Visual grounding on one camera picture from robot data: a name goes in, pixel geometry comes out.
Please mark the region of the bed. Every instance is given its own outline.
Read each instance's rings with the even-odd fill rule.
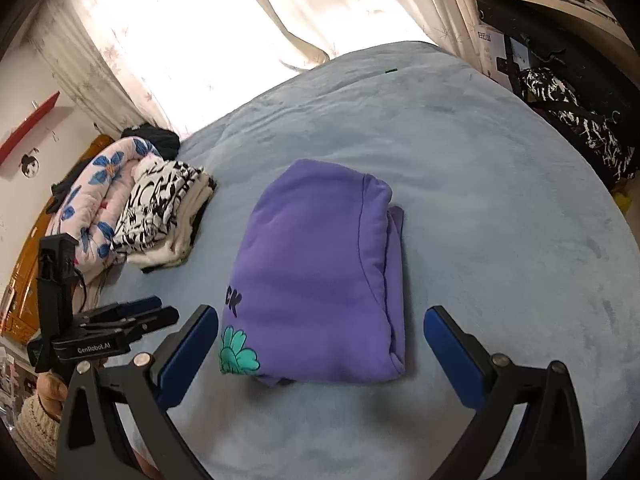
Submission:
[[[588,476],[601,478],[640,419],[638,247],[596,174],[555,130],[431,44],[341,56],[194,134],[179,158],[204,166],[220,186],[190,259],[147,275],[125,266],[102,304],[157,294],[181,322],[201,303],[222,314],[255,202],[302,157],[382,178],[406,212],[407,372],[369,386],[270,388],[222,376],[211,351],[170,416],[213,478],[428,478],[473,415],[422,337],[434,304],[489,352],[568,365]],[[153,351],[166,332],[114,361]],[[486,476],[504,460],[518,415]]]

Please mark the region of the purple hoodie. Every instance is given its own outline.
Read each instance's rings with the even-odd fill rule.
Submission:
[[[306,159],[267,187],[226,291],[222,373],[275,384],[404,372],[403,212],[390,199],[370,174]]]

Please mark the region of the green flower print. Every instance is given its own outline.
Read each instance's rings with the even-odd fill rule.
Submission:
[[[223,374],[255,374],[260,368],[257,355],[250,348],[242,348],[246,334],[242,330],[234,332],[230,325],[225,328],[220,349],[220,371]]]

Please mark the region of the person's hand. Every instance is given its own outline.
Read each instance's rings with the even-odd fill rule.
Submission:
[[[65,383],[54,374],[45,372],[38,375],[36,392],[47,415],[60,422],[62,403],[65,401],[67,393]]]

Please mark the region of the red wall shelf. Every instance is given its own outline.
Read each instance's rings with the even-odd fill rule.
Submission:
[[[9,156],[12,150],[18,145],[26,134],[55,106],[56,101],[60,97],[60,92],[56,92],[49,99],[36,108],[29,117],[27,117],[20,126],[18,126],[11,135],[0,146],[0,164]]]

